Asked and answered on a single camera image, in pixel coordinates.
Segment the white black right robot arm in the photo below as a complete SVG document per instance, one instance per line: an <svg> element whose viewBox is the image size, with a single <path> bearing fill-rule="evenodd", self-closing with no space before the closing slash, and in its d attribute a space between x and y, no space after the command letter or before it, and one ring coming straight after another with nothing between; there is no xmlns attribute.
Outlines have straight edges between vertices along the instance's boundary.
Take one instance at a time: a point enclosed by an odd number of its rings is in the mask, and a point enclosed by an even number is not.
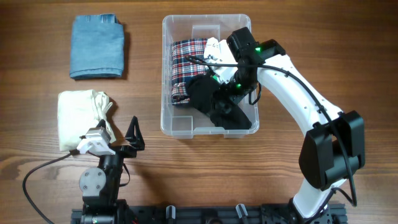
<svg viewBox="0 0 398 224"><path fill-rule="evenodd" d="M364 166L362 117L326 100L275 40L257 42L247 27L226 40L209 39L204 58L221 83L211 96L212 117L231 115L243 98L267 88L296 121L304 135L299 156L304 180L291 201L293 218L310 222L319 217L333 193Z"/></svg>

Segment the black garment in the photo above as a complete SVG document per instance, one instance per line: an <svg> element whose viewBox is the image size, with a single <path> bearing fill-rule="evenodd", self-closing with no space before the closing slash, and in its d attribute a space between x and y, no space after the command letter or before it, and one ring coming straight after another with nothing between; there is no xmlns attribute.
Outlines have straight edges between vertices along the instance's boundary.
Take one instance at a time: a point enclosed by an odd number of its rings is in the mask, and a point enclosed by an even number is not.
<svg viewBox="0 0 398 224"><path fill-rule="evenodd" d="M220 84L208 75L193 78L187 86L190 106L205 114L216 127L249 129L252 122L242 109L226 96L216 93Z"/></svg>

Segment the white printed t-shirt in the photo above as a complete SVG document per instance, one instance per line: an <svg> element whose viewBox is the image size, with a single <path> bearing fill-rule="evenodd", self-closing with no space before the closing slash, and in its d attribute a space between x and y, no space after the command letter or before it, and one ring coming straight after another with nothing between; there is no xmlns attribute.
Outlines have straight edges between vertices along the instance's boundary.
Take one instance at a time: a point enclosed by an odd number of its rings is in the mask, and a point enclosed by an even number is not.
<svg viewBox="0 0 398 224"><path fill-rule="evenodd" d="M226 40L218 41L212 37L207 40L205 51L203 53L205 62L217 64L237 64L231 53ZM233 78L237 67L214 67L211 69L216 74L216 80L220 83L229 83Z"/></svg>

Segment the plaid flannel shirt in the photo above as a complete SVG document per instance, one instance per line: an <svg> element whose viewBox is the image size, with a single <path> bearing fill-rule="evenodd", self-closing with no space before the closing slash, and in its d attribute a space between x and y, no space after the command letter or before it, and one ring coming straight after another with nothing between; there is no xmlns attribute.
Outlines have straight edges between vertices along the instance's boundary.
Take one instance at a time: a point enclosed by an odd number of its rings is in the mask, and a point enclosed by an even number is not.
<svg viewBox="0 0 398 224"><path fill-rule="evenodd" d="M198 65L188 61L185 56L191 55L204 59L203 54L208 39L197 38L180 40L172 43L172 89L171 102L174 106L187 105L190 95L187 86L198 75L205 75L208 70L204 65Z"/></svg>

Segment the blue denim jeans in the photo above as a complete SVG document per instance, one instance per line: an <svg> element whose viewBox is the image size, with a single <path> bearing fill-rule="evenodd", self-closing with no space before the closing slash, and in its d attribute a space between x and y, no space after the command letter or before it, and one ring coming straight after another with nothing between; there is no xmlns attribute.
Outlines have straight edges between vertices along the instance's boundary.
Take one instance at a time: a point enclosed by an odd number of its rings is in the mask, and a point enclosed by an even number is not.
<svg viewBox="0 0 398 224"><path fill-rule="evenodd" d="M120 78L124 28L115 14L76 16L72 26L70 78Z"/></svg>

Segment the cream cloth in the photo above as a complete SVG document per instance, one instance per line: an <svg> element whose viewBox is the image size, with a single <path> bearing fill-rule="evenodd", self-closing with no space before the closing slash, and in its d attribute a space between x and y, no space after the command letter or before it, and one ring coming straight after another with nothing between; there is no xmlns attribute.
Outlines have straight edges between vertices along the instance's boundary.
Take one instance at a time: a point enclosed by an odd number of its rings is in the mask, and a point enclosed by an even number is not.
<svg viewBox="0 0 398 224"><path fill-rule="evenodd" d="M113 103L103 91L63 91L58 95L57 121L61 152L77 148L80 137L98 125Z"/></svg>

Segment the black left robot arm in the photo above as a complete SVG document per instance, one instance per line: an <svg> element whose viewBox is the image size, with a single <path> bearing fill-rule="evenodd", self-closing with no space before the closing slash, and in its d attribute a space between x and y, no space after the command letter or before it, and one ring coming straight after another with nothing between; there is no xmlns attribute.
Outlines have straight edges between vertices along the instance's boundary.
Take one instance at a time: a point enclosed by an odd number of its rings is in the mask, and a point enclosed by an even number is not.
<svg viewBox="0 0 398 224"><path fill-rule="evenodd" d="M77 147L79 153L97 156L99 163L97 167L85 170L79 179L83 208L81 211L72 211L71 222L137 223L138 219L126 200L118 198L119 189L127 185L121 183L122 172L128 171L125 158L135 158L137 152L145 149L137 117L132 118L124 137L127 145L111 145L111 137L103 119L80 138Z"/></svg>

